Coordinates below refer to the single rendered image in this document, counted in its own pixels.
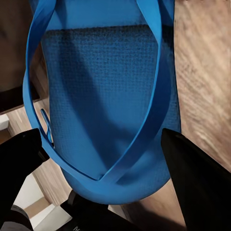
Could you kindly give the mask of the sandal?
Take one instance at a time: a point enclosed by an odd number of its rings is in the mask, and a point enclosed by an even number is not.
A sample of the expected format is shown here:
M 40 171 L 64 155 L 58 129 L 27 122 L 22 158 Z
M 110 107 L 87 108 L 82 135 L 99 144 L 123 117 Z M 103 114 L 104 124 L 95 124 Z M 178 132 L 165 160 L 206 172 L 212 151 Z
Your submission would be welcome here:
M 48 119 L 48 117 L 47 117 L 46 112 L 44 111 L 44 109 L 41 109 L 41 113 L 42 113 L 42 115 L 44 117 L 44 120 L 45 120 L 47 126 L 48 126 L 48 130 L 47 130 L 47 133 L 46 133 L 47 137 L 48 137 L 49 141 L 51 143 L 53 143 L 52 142 L 52 137 L 51 137 L 51 124 L 50 124 L 50 121 L 49 121 L 49 119 Z
M 162 129 L 181 133 L 175 0 L 29 0 L 23 102 L 42 147 L 69 186 L 98 204 L 144 199 L 171 178 Z M 51 143 L 29 70 L 41 42 Z

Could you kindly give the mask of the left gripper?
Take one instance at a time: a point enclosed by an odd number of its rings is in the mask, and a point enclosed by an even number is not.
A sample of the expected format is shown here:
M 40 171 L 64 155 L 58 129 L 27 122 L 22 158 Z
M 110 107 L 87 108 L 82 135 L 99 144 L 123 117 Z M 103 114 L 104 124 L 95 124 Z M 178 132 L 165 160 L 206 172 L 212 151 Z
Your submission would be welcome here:
M 38 155 L 28 173 L 28 175 L 30 173 L 32 173 L 33 171 L 35 171 L 39 166 L 41 166 L 44 162 L 49 160 L 49 155 L 45 152 L 45 150 L 43 149 L 43 147 L 40 148 Z M 27 175 L 27 176 L 28 176 Z

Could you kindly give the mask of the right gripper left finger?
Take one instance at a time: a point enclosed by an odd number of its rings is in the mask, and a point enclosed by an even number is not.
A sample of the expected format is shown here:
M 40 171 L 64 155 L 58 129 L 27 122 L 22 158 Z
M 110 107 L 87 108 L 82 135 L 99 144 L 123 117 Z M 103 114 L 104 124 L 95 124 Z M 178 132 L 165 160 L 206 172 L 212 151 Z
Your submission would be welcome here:
M 38 128 L 0 145 L 0 230 L 41 147 Z

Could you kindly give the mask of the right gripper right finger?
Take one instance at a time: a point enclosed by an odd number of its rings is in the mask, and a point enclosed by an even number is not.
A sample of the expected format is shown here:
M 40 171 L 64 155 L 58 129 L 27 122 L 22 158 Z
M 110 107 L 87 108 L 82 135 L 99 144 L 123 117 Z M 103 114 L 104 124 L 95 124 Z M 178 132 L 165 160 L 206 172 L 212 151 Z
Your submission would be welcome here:
M 161 147 L 188 231 L 231 231 L 231 173 L 177 131 Z

